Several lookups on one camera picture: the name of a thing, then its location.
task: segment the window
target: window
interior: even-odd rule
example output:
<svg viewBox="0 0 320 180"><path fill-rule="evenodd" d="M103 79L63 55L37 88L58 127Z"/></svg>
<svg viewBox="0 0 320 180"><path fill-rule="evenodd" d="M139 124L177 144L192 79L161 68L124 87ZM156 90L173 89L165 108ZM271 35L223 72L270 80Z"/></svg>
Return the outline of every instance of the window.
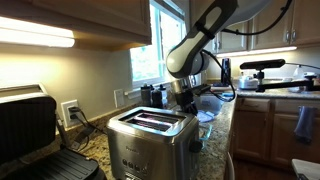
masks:
<svg viewBox="0 0 320 180"><path fill-rule="evenodd" d="M150 4L152 45L130 49L133 88L166 80L165 58L185 36L182 19L155 2Z"/></svg>

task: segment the under-cabinet light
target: under-cabinet light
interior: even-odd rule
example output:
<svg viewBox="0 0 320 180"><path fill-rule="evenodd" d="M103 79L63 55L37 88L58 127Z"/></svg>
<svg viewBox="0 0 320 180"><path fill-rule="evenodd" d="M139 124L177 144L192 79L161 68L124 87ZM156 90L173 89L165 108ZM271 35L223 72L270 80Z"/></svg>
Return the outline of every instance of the under-cabinet light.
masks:
<svg viewBox="0 0 320 180"><path fill-rule="evenodd" d="M261 50L253 50L253 51L241 51L241 52L217 54L217 57L247 56L247 55L254 55L254 54L264 54L264 53L275 53L275 52L292 51L292 50L295 50L295 49L297 49L297 47L290 46L290 47L283 47L283 48L261 49Z"/></svg>
<svg viewBox="0 0 320 180"><path fill-rule="evenodd" d="M0 17L0 42L72 47L75 43L71 30Z"/></svg>

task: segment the panini press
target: panini press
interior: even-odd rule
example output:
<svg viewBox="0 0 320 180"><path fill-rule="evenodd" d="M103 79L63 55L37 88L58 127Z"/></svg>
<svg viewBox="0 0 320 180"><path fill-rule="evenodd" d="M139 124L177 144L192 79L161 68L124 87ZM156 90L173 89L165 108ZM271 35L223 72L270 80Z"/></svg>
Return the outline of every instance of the panini press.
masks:
<svg viewBox="0 0 320 180"><path fill-rule="evenodd" d="M0 97L0 165L52 143L56 137L57 122L56 101L43 92ZM60 135L65 135L65 132L60 131ZM97 161L63 146L4 178L106 179Z"/></svg>

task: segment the blue towel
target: blue towel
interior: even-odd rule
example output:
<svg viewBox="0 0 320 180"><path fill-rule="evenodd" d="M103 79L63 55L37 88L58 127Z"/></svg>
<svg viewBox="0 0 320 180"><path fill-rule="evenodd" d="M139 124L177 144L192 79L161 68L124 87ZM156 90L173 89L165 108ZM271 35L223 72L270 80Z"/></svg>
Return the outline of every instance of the blue towel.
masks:
<svg viewBox="0 0 320 180"><path fill-rule="evenodd" d="M294 130L298 141L310 144L312 140L312 125L314 121L314 115L316 112L315 107L301 106L299 112L299 120Z"/></svg>

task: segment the stainless steel toaster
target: stainless steel toaster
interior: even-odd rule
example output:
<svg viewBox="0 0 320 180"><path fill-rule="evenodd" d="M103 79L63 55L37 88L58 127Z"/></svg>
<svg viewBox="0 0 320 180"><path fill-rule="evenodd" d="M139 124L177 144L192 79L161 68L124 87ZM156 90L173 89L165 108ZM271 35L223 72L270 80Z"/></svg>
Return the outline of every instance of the stainless steel toaster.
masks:
<svg viewBox="0 0 320 180"><path fill-rule="evenodd" d="M107 123L112 174L122 180L193 180L199 122L192 114L138 107Z"/></svg>

